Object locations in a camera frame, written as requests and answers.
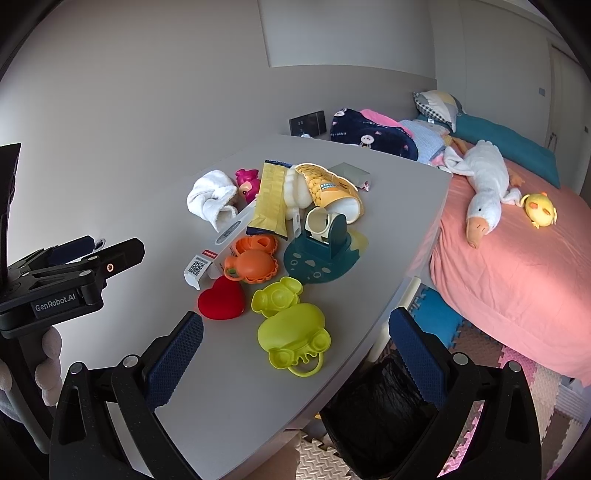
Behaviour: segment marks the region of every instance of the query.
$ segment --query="navy blanket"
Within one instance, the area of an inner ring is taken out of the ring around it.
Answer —
[[[330,139],[333,142],[367,147],[409,160],[418,159],[417,146],[402,128],[378,125],[350,108],[343,108],[335,113],[330,127]]]

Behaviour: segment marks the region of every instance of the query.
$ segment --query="white wall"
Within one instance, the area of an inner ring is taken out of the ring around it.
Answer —
[[[552,48],[553,107],[550,131],[561,186],[580,193],[591,155],[591,83],[581,65]]]
[[[259,0],[269,65],[360,65],[434,77],[427,0]]]
[[[542,14],[536,7],[534,7],[528,0],[504,0],[505,2],[509,2],[510,4],[516,5],[523,10],[527,10],[528,12],[533,13],[534,15],[538,15],[541,18],[546,18],[544,14]]]
[[[411,92],[434,87],[392,70],[269,68],[256,0],[66,2],[0,83],[0,144],[22,143],[9,256],[99,236],[175,179],[288,134],[289,118],[415,115]]]
[[[457,96],[469,114],[544,145],[552,88],[548,41],[568,50],[564,41],[487,2],[430,0],[430,10],[438,88]]]

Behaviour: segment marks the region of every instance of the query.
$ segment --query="yellow snack bag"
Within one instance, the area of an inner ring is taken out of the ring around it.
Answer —
[[[285,200],[283,184],[291,164],[265,160],[262,169],[261,186],[256,197],[254,216],[246,229],[247,235],[273,233],[287,240],[285,227]]]

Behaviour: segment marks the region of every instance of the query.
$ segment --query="pink toy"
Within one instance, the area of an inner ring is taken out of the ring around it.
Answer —
[[[236,172],[236,183],[238,183],[238,193],[245,198],[247,203],[251,203],[256,198],[261,187],[258,170],[244,170],[244,168],[241,168]]]

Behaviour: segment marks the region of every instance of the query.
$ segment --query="yellow stuffed chick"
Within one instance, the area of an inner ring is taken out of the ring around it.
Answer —
[[[538,229],[541,226],[552,225],[558,219],[556,208],[552,205],[546,192],[525,195],[519,204],[522,207],[525,205],[525,213]]]

